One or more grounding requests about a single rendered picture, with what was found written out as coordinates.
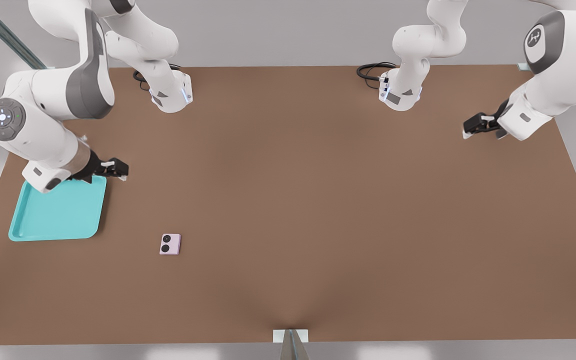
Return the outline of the pale blue-green tray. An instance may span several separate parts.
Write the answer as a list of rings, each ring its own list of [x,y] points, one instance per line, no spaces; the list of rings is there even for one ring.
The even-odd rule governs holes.
[[[107,180],[67,180],[48,193],[23,182],[7,233],[14,242],[89,239],[98,232]]]

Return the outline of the pale lilac phone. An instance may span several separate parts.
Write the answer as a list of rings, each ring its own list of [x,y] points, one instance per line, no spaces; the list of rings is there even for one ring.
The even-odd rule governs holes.
[[[180,234],[163,234],[160,244],[160,255],[178,255],[182,243]]]

